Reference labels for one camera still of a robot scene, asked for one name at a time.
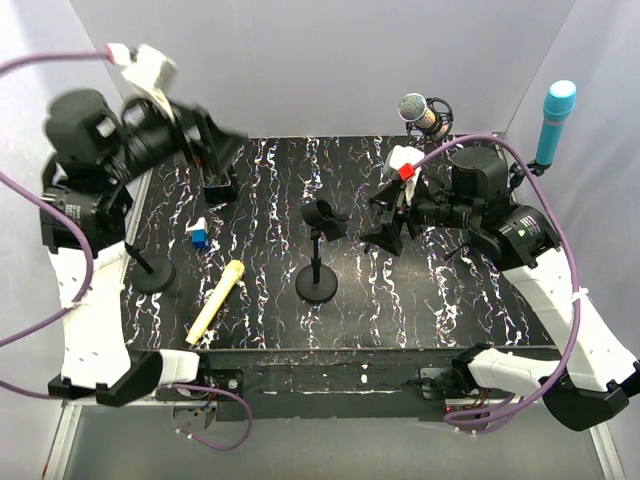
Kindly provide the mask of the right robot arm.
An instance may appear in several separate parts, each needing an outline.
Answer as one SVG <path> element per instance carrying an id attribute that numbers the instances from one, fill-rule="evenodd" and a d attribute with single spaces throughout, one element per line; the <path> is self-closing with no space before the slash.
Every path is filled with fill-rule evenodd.
<path id="1" fill-rule="evenodd" d="M 478 344 L 454 358 L 444 377 L 464 397 L 484 389 L 529 396 L 542 386 L 551 415 L 573 431 L 606 422 L 639 392 L 639 361 L 612 334 L 587 295 L 576 291 L 568 254 L 549 220 L 511 198 L 512 168 L 490 147 L 467 147 L 452 157 L 451 186 L 430 191 L 422 151 L 395 146 L 384 173 L 389 184 L 371 197 L 378 226 L 361 234 L 368 245 L 400 255 L 402 230 L 417 238 L 425 227 L 462 229 L 526 299 L 569 360 L 559 378 L 556 361 L 537 361 Z"/>

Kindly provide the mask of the black round-base mic stand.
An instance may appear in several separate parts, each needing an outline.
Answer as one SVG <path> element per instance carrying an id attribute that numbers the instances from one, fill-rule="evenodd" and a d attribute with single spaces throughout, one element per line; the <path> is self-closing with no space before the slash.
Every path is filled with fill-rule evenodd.
<path id="1" fill-rule="evenodd" d="M 309 264 L 296 275 L 295 290 L 298 297 L 305 302 L 324 304 L 336 295 L 338 278 L 336 273 L 323 263 L 320 241 L 322 238 L 327 242 L 344 238 L 347 235 L 349 216 L 336 212 L 324 199 L 313 200 L 303 205 L 301 215 L 311 228 L 313 251 Z"/>

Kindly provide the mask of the cream yellow microphone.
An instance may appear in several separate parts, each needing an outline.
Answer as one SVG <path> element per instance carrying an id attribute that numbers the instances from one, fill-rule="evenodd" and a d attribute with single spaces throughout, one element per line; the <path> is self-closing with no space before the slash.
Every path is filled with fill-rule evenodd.
<path id="1" fill-rule="evenodd" d="M 244 272 L 245 266 L 238 260 L 232 260 L 226 265 L 219 282 L 200 310 L 186 336 L 187 344 L 194 346 L 200 341 L 231 290 L 244 275 Z"/>

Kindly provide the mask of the glitter silver-head microphone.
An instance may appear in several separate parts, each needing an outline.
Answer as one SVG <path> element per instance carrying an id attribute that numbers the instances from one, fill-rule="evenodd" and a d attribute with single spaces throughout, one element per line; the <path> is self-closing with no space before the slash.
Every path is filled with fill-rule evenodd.
<path id="1" fill-rule="evenodd" d="M 404 95 L 399 102 L 398 113 L 405 123 L 421 130 L 425 135 L 433 136 L 440 126 L 438 116 L 420 93 Z"/>

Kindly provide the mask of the black tripod shock-mount stand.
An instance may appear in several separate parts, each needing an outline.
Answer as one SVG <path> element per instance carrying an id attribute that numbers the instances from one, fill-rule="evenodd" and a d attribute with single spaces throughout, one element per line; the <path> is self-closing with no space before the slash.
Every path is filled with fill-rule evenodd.
<path id="1" fill-rule="evenodd" d="M 409 136 L 405 146 L 396 145 L 388 153 L 383 174 L 389 183 L 377 194 L 369 198 L 369 203 L 379 208 L 380 223 L 362 233 L 360 241 L 368 252 L 373 245 L 392 255 L 402 253 L 400 233 L 407 227 L 412 238 L 421 232 L 411 220 L 414 199 L 428 195 L 428 189 L 419 173 L 403 181 L 399 169 L 405 164 L 415 165 L 424 154 L 419 148 L 427 143 L 437 143 L 447 137 L 453 125 L 454 115 L 448 102 L 441 98 L 426 98 L 419 93 L 409 93 L 402 97 L 398 113 L 405 122 Z"/>

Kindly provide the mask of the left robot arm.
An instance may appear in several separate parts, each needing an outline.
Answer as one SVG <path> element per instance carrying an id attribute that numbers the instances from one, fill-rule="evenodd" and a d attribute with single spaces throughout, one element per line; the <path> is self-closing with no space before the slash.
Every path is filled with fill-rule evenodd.
<path id="1" fill-rule="evenodd" d="M 176 275 L 168 258 L 142 255 L 127 241 L 129 184 L 182 155 L 197 169 L 207 203 L 233 202 L 234 161 L 247 138 L 220 128 L 200 106 L 172 103 L 163 112 L 134 97 L 127 107 L 140 109 L 139 121 L 128 123 L 99 91 L 82 88 L 57 96 L 48 108 L 44 131 L 54 152 L 42 174 L 42 242 L 51 259 L 64 264 L 80 252 L 97 286 L 65 318 L 64 363 L 48 390 L 64 399 L 94 396 L 99 404 L 120 407 L 160 385 L 178 383 L 188 398 L 200 400 L 211 392 L 213 377 L 198 356 L 175 350 L 131 356 L 119 308 L 102 306 L 98 294 L 119 293 L 108 268 L 123 253 L 134 260 L 131 283 L 142 294 L 166 290 Z"/>

